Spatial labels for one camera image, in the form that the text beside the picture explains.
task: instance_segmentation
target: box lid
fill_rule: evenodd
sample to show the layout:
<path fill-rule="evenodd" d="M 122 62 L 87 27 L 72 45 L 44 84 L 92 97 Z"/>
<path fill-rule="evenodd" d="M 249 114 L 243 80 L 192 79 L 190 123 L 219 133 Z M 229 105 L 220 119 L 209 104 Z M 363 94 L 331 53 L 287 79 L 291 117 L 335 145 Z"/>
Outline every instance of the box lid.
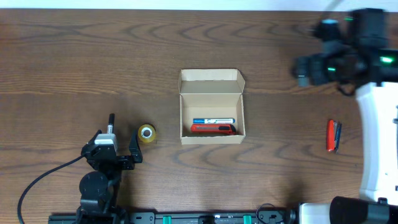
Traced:
<path fill-rule="evenodd" d="M 183 69 L 178 79 L 180 94 L 239 93 L 244 79 L 238 69 Z"/>

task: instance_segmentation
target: roll of tape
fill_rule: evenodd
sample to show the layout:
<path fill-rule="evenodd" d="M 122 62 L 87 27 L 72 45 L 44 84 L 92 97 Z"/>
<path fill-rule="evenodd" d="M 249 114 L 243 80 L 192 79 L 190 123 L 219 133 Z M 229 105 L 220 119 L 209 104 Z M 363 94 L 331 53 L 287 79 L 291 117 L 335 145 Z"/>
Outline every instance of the roll of tape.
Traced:
<path fill-rule="evenodd" d="M 156 138 L 155 128 L 149 124 L 144 124 L 138 129 L 138 137 L 145 143 L 152 142 Z"/>

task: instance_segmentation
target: wooden table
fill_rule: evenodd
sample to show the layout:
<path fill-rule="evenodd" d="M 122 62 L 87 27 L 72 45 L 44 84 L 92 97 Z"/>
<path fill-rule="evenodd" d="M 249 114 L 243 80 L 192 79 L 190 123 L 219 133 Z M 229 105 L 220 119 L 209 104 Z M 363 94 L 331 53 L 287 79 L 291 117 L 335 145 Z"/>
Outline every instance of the wooden table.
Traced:
<path fill-rule="evenodd" d="M 124 173 L 118 203 L 130 210 L 254 210 L 357 197 L 363 145 L 355 99 L 334 85 L 300 88 L 289 73 L 295 57 L 320 51 L 306 34 L 319 15 L 1 10 L 1 223 L 17 223 L 27 185 L 79 156 L 110 113 L 121 153 L 141 124 L 158 132 L 155 143 L 141 144 L 144 163 Z M 389 22 L 397 47 L 398 16 Z M 240 69 L 242 144 L 181 146 L 182 68 Z M 328 119 L 343 123 L 339 154 L 325 150 Z M 73 213 L 80 179 L 91 171 L 83 159 L 41 180 L 24 200 L 26 223 Z"/>

